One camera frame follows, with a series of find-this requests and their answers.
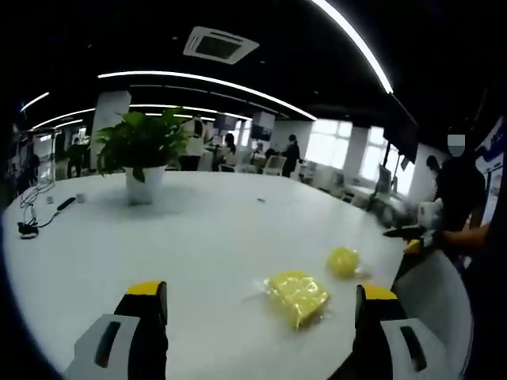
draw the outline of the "window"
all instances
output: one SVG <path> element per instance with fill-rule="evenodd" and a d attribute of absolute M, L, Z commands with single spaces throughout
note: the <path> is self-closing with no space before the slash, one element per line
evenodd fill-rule
<path fill-rule="evenodd" d="M 349 149 L 352 123 L 339 120 L 317 120 L 311 128 L 305 159 L 343 169 Z"/>
<path fill-rule="evenodd" d="M 247 146 L 248 140 L 250 139 L 250 130 L 252 129 L 252 122 L 245 120 L 243 122 L 243 133 L 241 136 L 241 146 Z"/>
<path fill-rule="evenodd" d="M 361 162 L 361 177 L 374 182 L 379 179 L 379 165 L 383 163 L 386 149 L 387 140 L 383 137 L 383 129 L 381 127 L 371 127 L 368 132 L 368 142 L 364 150 L 363 161 Z M 398 149 L 391 145 L 386 164 L 386 168 L 391 171 L 391 175 L 395 174 L 396 162 L 398 162 L 399 155 Z M 396 170 L 398 193 L 407 195 L 412 183 L 412 177 L 414 176 L 414 164 L 409 162 L 405 170 L 403 170 L 401 167 L 402 160 L 403 156 L 399 157 L 398 169 Z"/>

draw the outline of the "white flower pot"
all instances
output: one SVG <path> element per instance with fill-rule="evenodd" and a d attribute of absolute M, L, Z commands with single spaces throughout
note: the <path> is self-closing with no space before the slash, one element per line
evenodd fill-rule
<path fill-rule="evenodd" d="M 134 178 L 132 170 L 133 168 L 125 168 L 129 202 L 135 204 L 153 203 L 160 193 L 162 177 L 166 170 L 166 166 L 144 168 L 144 183 Z"/>

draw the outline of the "desk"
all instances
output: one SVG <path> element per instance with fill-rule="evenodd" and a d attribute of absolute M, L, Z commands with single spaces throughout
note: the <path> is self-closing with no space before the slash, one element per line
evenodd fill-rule
<path fill-rule="evenodd" d="M 364 200 L 369 200 L 370 196 L 372 196 L 375 191 L 374 188 L 365 188 L 363 186 L 355 186 L 355 185 L 346 185 L 345 189 L 353 192 L 355 196 L 359 196 Z M 404 215 L 406 213 L 405 204 L 394 195 L 386 196 L 384 194 L 377 194 L 376 198 L 381 200 L 384 204 L 387 204 L 393 208 L 400 215 Z"/>
<path fill-rule="evenodd" d="M 288 178 L 166 172 L 157 207 L 128 207 L 124 183 L 124 174 L 57 182 L 37 200 L 41 222 L 77 192 L 86 203 L 68 207 L 30 241 L 17 234 L 18 200 L 6 210 L 14 295 L 60 371 L 76 340 L 133 283 L 163 279 L 168 379 L 325 380 L 352 351 L 358 284 L 327 273 L 331 249 L 357 249 L 374 282 L 387 287 L 402 260 L 402 240 L 382 236 L 373 215 Z M 331 294 L 330 316 L 306 331 L 269 313 L 259 287 L 291 269 Z"/>

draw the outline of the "white chair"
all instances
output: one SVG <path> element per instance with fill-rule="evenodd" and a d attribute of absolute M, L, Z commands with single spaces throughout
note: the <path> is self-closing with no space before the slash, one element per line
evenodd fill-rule
<path fill-rule="evenodd" d="M 243 152 L 238 152 L 238 164 L 235 166 L 234 171 L 236 173 L 256 173 L 257 167 L 251 164 L 252 161 L 252 152 L 249 150 L 244 150 Z"/>
<path fill-rule="evenodd" d="M 281 176 L 285 161 L 287 161 L 285 157 L 271 156 L 262 173 L 266 176 Z"/>
<path fill-rule="evenodd" d="M 302 168 L 303 171 L 303 183 L 312 185 L 315 172 L 317 171 L 317 164 L 312 161 L 307 161 L 304 168 Z"/>
<path fill-rule="evenodd" d="M 458 271 L 441 252 L 433 253 L 394 285 L 408 317 L 418 318 L 444 344 L 453 373 L 463 374 L 472 344 L 473 319 Z"/>

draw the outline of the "black ceiling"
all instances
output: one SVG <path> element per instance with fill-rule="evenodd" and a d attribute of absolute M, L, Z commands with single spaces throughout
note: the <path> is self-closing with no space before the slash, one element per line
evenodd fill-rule
<path fill-rule="evenodd" d="M 487 2 L 449 0 L 330 0 L 355 26 L 389 77 L 396 97 L 439 145 L 450 125 L 474 118 L 486 94 L 481 129 L 496 117 L 504 83 L 505 44 L 498 9 Z M 383 91 L 352 41 L 308 0 L 88 0 L 26 6 L 11 31 L 13 111 L 50 91 L 15 121 L 23 129 L 64 113 L 91 108 L 105 89 L 127 89 L 134 103 L 192 105 L 251 113 L 256 105 L 303 116 L 227 87 L 171 77 L 97 79 L 119 70 L 201 74 L 256 89 L 317 117 L 361 123 L 408 122 Z M 184 56 L 194 26 L 220 29 L 260 47 L 231 66 Z M 168 85 L 204 89 L 129 87 Z M 247 104 L 209 92 L 241 98 Z"/>

